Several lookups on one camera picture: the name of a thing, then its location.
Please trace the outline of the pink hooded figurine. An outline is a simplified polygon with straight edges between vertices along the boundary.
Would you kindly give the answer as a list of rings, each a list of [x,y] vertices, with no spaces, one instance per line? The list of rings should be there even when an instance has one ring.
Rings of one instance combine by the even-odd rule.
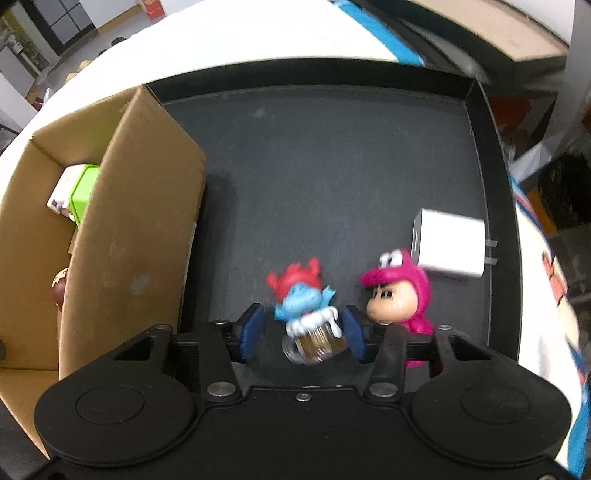
[[[385,326],[398,324],[412,334],[433,333],[434,325],[425,316],[431,300],[430,281],[408,250],[382,254],[377,267],[363,273],[361,284],[373,290],[366,305],[370,321]]]

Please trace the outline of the brown-haired small figurine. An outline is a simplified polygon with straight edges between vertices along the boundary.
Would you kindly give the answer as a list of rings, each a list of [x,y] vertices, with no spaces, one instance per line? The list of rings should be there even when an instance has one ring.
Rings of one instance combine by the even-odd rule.
[[[55,305],[59,310],[63,309],[65,289],[67,283],[68,268],[60,270],[52,280],[51,292]]]

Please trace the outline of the white power adapter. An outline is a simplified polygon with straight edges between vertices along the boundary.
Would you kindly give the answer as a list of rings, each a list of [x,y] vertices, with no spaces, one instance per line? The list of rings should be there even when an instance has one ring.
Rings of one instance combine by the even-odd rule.
[[[485,266],[497,265],[487,253],[497,246],[478,218],[422,208],[412,234],[412,261],[425,271],[452,277],[480,278]]]

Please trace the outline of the white bed sheet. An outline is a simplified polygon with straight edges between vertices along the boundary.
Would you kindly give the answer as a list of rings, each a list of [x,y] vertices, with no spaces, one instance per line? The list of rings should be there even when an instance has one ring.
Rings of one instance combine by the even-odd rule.
[[[123,90],[195,70],[283,58],[398,59],[329,1],[201,1],[92,60],[56,91],[1,160],[19,155],[42,127]]]

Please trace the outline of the orange carton box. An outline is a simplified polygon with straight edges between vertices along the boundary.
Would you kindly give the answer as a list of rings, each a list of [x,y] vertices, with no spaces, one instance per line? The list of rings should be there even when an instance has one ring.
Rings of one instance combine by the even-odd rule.
[[[136,0],[136,4],[150,20],[157,20],[165,15],[164,9],[159,0]]]

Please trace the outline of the black box lid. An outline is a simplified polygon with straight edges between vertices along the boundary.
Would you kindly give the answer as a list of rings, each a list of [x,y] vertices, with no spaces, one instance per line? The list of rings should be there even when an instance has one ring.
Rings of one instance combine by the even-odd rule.
[[[384,18],[459,48],[503,83],[526,83],[562,71],[568,46],[503,1],[370,1]]]

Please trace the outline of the black shallow tray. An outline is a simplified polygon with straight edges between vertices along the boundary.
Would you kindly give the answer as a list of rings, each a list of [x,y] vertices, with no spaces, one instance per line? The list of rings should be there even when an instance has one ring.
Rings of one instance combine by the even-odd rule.
[[[485,223],[495,264],[432,278],[427,315],[516,358],[522,274],[514,199],[485,91],[472,78],[353,59],[240,63],[150,83],[204,150],[206,186],[178,328],[270,305],[266,275],[318,258],[335,304],[407,248],[422,209]]]

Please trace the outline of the brown cardboard box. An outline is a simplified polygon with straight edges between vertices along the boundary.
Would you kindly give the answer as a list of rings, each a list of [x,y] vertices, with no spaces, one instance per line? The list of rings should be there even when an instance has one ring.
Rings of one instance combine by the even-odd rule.
[[[204,151],[139,86],[37,130],[1,201],[1,399],[35,447],[40,396],[155,324],[175,324],[204,193]],[[47,200],[63,170],[100,174],[81,225]],[[68,268],[63,309],[52,297]]]

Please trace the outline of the green cube box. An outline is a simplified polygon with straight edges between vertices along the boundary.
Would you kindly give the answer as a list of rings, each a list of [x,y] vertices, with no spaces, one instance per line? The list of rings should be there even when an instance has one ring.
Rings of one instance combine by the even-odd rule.
[[[68,210],[77,226],[81,225],[90,196],[100,174],[95,164],[81,164],[71,167],[73,181],[69,190]]]

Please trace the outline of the blue red-hat figurine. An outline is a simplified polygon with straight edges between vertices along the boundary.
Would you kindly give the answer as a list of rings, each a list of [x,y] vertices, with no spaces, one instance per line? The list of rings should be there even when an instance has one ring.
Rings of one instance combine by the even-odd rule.
[[[273,290],[273,318],[284,324],[281,347],[291,363],[317,365],[346,351],[348,342],[332,306],[335,290],[322,282],[320,260],[293,263],[283,274],[270,272],[266,284]]]

